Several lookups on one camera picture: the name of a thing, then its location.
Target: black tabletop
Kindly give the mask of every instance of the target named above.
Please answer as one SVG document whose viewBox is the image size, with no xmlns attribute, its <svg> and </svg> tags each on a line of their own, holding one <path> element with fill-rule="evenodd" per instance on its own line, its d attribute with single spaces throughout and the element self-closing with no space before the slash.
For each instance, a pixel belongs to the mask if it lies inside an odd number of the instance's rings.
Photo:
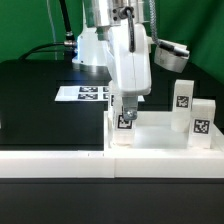
<svg viewBox="0 0 224 224">
<path fill-rule="evenodd" d="M 215 99 L 215 124 L 224 128 L 224 85 L 188 64 L 182 74 L 152 64 L 152 92 L 139 110 L 172 110 L 176 79 L 195 80 L 194 97 Z M 108 73 L 76 71 L 64 61 L 0 64 L 0 149 L 102 150 L 107 102 L 55 102 L 60 86 L 107 86 Z"/>
</svg>

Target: white block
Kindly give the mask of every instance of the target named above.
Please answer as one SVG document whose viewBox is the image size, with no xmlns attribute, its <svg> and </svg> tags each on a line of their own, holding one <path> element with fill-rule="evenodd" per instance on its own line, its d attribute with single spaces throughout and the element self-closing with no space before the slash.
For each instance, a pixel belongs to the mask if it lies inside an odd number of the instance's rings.
<svg viewBox="0 0 224 224">
<path fill-rule="evenodd" d="M 177 80 L 174 89 L 171 129 L 176 132 L 187 132 L 190 124 L 190 111 L 194 81 Z"/>
<path fill-rule="evenodd" d="M 111 147 L 131 147 L 134 143 L 135 121 L 125 121 L 122 111 L 122 98 L 115 95 L 112 121 Z"/>
<path fill-rule="evenodd" d="M 215 101 L 193 99 L 189 130 L 189 148 L 210 149 L 214 128 Z"/>
</svg>

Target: black cable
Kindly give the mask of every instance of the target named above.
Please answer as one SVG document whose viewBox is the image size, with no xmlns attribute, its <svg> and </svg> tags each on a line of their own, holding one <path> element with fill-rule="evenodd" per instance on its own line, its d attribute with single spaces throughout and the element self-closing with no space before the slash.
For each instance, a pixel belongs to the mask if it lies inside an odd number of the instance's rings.
<svg viewBox="0 0 224 224">
<path fill-rule="evenodd" d="M 71 29 L 70 20 L 68 17 L 68 10 L 65 0 L 59 0 L 61 5 L 61 11 L 64 19 L 65 30 L 66 30 L 66 40 L 75 40 L 74 34 Z"/>
<path fill-rule="evenodd" d="M 43 50 L 43 51 L 34 51 L 32 54 L 36 54 L 36 53 L 54 53 L 54 52 L 65 52 L 65 50 Z"/>
<path fill-rule="evenodd" d="M 30 51 L 28 51 L 27 53 L 21 55 L 18 60 L 25 60 L 30 54 L 38 51 L 39 49 L 43 49 L 43 48 L 47 48 L 47 47 L 54 47 L 54 46 L 64 46 L 63 42 L 56 42 L 56 43 L 50 43 L 50 44 L 44 44 L 44 45 L 40 45 L 38 47 L 34 47 L 33 49 L 31 49 Z"/>
<path fill-rule="evenodd" d="M 129 31 L 129 51 L 135 52 L 135 29 L 133 21 L 133 7 L 124 7 L 119 11 L 119 17 L 121 19 L 128 19 L 128 31 Z"/>
<path fill-rule="evenodd" d="M 152 32 L 152 40 L 153 42 L 160 48 L 173 53 L 176 56 L 179 57 L 189 57 L 189 51 L 175 47 L 172 44 L 166 43 L 164 41 L 161 41 L 157 36 L 157 26 L 156 26 L 156 6 L 155 6 L 155 0 L 149 0 L 149 6 L 150 6 L 150 28 Z"/>
</svg>

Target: qr-like code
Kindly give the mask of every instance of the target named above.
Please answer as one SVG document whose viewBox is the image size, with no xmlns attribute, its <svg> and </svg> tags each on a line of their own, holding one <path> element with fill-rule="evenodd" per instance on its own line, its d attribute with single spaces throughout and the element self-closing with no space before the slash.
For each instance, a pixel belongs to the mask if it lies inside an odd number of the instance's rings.
<svg viewBox="0 0 224 224">
<path fill-rule="evenodd" d="M 210 121 L 195 119 L 194 122 L 194 133 L 208 134 L 209 133 Z"/>
<path fill-rule="evenodd" d="M 79 100 L 97 100 L 98 94 L 79 94 Z"/>
<path fill-rule="evenodd" d="M 91 87 L 91 86 L 81 86 L 79 89 L 81 93 L 96 93 L 98 92 L 98 87 Z"/>
<path fill-rule="evenodd" d="M 188 96 L 177 96 L 176 107 L 188 108 L 189 97 Z"/>
<path fill-rule="evenodd" d="M 132 121 L 125 121 L 123 115 L 118 116 L 118 129 L 132 129 Z"/>
<path fill-rule="evenodd" d="M 113 94 L 110 95 L 110 105 L 111 105 L 111 107 L 114 106 L 114 95 Z"/>
<path fill-rule="evenodd" d="M 104 87 L 103 87 L 103 91 L 104 91 L 105 93 L 108 93 L 108 92 L 109 92 L 109 87 L 108 87 L 108 86 L 104 86 Z"/>
<path fill-rule="evenodd" d="M 108 94 L 108 93 L 104 93 L 104 94 L 103 94 L 103 99 L 104 99 L 104 100 L 108 100 L 108 98 L 109 98 L 109 94 Z"/>
</svg>

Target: white cable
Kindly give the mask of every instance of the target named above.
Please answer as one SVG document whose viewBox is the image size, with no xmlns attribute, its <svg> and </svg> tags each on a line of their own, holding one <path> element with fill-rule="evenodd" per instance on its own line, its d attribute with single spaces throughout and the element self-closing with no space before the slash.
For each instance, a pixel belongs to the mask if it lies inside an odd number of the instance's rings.
<svg viewBox="0 0 224 224">
<path fill-rule="evenodd" d="M 50 20 L 50 24 L 51 24 L 53 41 L 54 41 L 54 43 L 56 43 L 57 42 L 57 40 L 56 40 L 56 32 L 55 32 L 54 22 L 53 22 L 52 14 L 51 14 L 50 0 L 47 0 L 47 11 L 48 11 L 48 17 L 49 17 L 49 20 Z M 58 60 L 58 53 L 57 52 L 55 52 L 55 60 Z"/>
</svg>

